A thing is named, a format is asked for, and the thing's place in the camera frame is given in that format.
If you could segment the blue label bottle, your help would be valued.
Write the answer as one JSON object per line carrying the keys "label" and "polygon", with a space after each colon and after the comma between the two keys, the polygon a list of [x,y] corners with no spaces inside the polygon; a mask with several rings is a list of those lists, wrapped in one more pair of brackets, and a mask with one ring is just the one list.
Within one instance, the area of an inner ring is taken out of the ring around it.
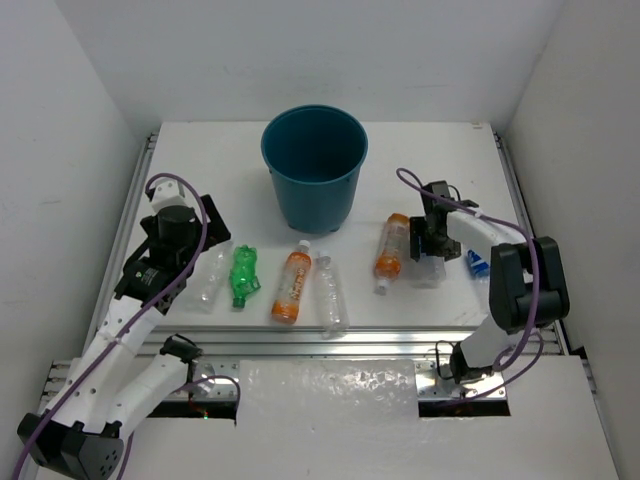
{"label": "blue label bottle", "polygon": [[490,265],[471,249],[467,251],[466,260],[472,279],[488,283],[490,280]]}
{"label": "blue label bottle", "polygon": [[446,280],[445,261],[442,257],[422,254],[409,263],[410,282],[415,288],[435,289]]}

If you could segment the orange bottle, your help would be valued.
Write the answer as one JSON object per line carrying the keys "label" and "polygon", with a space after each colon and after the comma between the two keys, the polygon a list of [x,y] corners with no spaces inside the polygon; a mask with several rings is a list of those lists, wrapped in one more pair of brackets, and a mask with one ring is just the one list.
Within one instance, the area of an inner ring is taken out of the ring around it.
{"label": "orange bottle", "polygon": [[391,214],[382,231],[374,263],[375,292],[385,295],[400,276],[409,244],[409,218],[400,213]]}
{"label": "orange bottle", "polygon": [[291,325],[298,318],[303,288],[312,265],[310,247],[309,241],[300,240],[286,259],[271,308],[271,318],[276,322]]}

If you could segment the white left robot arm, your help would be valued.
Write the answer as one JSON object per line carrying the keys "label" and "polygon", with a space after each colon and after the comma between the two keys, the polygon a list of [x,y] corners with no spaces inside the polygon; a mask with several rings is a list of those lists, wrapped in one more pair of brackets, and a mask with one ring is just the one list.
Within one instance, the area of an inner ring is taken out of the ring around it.
{"label": "white left robot arm", "polygon": [[146,237],[125,261],[94,339],[40,414],[28,413],[17,434],[34,462],[71,479],[108,479],[122,464],[125,441],[171,393],[193,379],[201,349],[174,334],[128,385],[122,380],[149,334],[187,287],[195,258],[230,239],[208,195],[203,217],[176,196],[150,195]]}

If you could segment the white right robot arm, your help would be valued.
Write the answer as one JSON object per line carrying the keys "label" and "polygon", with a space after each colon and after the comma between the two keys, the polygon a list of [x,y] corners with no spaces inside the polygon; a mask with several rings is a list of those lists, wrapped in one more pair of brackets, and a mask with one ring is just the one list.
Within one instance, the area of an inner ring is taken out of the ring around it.
{"label": "white right robot arm", "polygon": [[409,257],[447,262],[464,246],[488,265],[489,314],[449,357],[457,384],[510,366],[535,330],[566,317],[570,300],[557,242],[532,237],[491,217],[471,201],[457,202],[444,181],[418,185],[424,213],[410,219]]}

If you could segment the teal plastic bin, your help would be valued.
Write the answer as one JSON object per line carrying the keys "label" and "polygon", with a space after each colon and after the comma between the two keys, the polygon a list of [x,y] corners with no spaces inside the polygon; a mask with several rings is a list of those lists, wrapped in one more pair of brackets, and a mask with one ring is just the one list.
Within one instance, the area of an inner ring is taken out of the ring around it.
{"label": "teal plastic bin", "polygon": [[336,107],[298,106],[267,124],[260,147],[289,227],[311,235],[339,230],[368,153],[363,125]]}

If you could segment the crushed green plastic bottle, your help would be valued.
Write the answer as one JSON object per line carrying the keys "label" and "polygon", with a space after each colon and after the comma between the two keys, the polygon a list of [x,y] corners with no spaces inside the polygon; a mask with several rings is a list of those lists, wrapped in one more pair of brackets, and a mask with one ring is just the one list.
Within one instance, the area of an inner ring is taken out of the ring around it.
{"label": "crushed green plastic bottle", "polygon": [[261,288],[256,274],[257,259],[257,249],[254,247],[242,245],[234,249],[229,274],[234,309],[243,309],[247,298]]}

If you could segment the clear bottle far left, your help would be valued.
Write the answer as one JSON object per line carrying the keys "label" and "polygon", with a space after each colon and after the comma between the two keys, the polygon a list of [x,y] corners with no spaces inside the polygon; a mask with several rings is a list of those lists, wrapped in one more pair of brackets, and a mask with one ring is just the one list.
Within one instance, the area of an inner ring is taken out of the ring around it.
{"label": "clear bottle far left", "polygon": [[231,267],[233,241],[227,240],[202,253],[185,290],[185,305],[194,313],[211,313],[216,296],[224,285]]}

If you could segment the orange bottle in row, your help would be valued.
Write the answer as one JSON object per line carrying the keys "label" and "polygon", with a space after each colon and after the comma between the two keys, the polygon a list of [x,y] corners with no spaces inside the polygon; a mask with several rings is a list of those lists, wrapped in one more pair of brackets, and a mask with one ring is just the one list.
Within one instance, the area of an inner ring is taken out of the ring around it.
{"label": "orange bottle in row", "polygon": [[300,240],[286,259],[271,308],[271,318],[276,322],[291,325],[298,318],[303,288],[312,265],[310,247],[309,241]]}

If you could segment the clear bottle white cap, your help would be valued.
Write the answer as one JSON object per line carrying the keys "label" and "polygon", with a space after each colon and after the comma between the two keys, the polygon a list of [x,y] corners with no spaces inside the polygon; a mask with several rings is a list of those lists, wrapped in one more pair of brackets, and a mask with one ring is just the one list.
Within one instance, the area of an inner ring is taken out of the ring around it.
{"label": "clear bottle white cap", "polygon": [[344,334],[350,321],[337,264],[328,251],[320,250],[316,257],[313,298],[317,319],[325,338]]}

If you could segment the aluminium table frame rails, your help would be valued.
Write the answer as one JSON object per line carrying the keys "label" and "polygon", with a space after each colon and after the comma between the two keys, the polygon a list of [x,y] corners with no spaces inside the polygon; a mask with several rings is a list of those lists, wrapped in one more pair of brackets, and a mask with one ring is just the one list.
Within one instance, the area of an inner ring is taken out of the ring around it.
{"label": "aluminium table frame rails", "polygon": [[375,291],[374,256],[383,225],[392,213],[421,211],[417,193],[396,176],[405,167],[420,179],[446,179],[484,207],[514,220],[514,183],[506,175],[497,138],[486,124],[368,122],[367,158],[361,168],[352,210],[336,232],[311,238],[314,251],[327,251],[337,266],[350,328],[323,330],[314,300],[315,281],[303,291],[301,313],[292,326],[269,318],[277,278],[301,235],[289,228],[260,153],[261,122],[167,122],[143,166],[148,174],[171,172],[201,193],[210,194],[233,242],[257,251],[261,289],[247,306],[235,310],[224,285],[211,306],[198,293],[215,258],[209,251],[197,262],[189,287],[145,340],[139,363],[148,362],[171,333],[192,339],[217,372],[233,371],[242,359],[411,358],[418,366],[419,399],[433,403],[445,394],[434,378],[446,371],[454,343],[472,336],[475,349],[491,343],[513,348],[518,340],[502,330],[484,330],[488,292],[471,277],[463,259],[447,264],[444,282],[420,283],[420,267],[408,262],[387,294]]}

